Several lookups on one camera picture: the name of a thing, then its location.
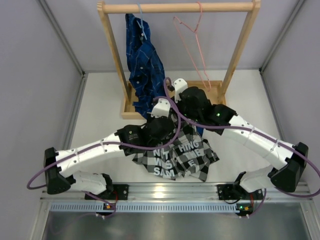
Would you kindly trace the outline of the black white checkered shirt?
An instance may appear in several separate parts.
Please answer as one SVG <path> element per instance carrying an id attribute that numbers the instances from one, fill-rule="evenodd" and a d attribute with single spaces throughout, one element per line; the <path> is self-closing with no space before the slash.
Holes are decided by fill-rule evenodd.
<path id="1" fill-rule="evenodd" d="M 205 182 L 211 164 L 219 161 L 196 127 L 182 121 L 178 137 L 167 147 L 137 153 L 132 161 L 156 177 L 175 181 L 192 176 Z"/>

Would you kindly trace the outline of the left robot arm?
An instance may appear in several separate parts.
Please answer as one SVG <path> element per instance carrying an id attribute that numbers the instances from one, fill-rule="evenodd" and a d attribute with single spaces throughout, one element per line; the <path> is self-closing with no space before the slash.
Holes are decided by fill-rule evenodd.
<path id="1" fill-rule="evenodd" d="M 51 147 L 44 152 L 46 190 L 57 195 L 68 190 L 83 191 L 103 200 L 113 195 L 111 177 L 84 172 L 84 167 L 114 158 L 154 150 L 173 138 L 176 126 L 168 117 L 155 118 L 143 125 L 126 125 L 111 135 L 69 150 Z"/>

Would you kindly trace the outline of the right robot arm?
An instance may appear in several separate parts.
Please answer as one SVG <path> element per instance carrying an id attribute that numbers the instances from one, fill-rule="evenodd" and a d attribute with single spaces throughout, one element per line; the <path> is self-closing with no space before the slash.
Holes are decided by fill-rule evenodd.
<path id="1" fill-rule="evenodd" d="M 235 110 L 224 104 L 212 104 L 205 92 L 196 86 L 178 87 L 174 100 L 186 118 L 242 144 L 269 162 L 265 168 L 238 175 L 232 187 L 237 198 L 243 199 L 252 192 L 269 187 L 295 192 L 306 167 L 302 157 L 308 155 L 307 145 L 302 142 L 292 145 L 260 132 Z"/>

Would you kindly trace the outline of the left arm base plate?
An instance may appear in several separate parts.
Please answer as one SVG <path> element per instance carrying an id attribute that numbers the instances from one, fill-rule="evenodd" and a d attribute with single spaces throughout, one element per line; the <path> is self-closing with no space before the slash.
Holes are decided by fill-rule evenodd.
<path id="1" fill-rule="evenodd" d="M 126 201 L 129 194 L 129 185 L 128 184 L 114 184 L 113 192 L 101 193 L 98 195 L 100 199 L 103 200 L 121 200 Z"/>

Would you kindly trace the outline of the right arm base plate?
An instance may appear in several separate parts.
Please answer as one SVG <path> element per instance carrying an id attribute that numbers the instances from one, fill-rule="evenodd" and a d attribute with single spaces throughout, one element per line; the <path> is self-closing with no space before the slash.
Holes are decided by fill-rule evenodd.
<path id="1" fill-rule="evenodd" d="M 232 184 L 218 184 L 217 186 L 218 198 L 221 201 L 237 200 Z"/>

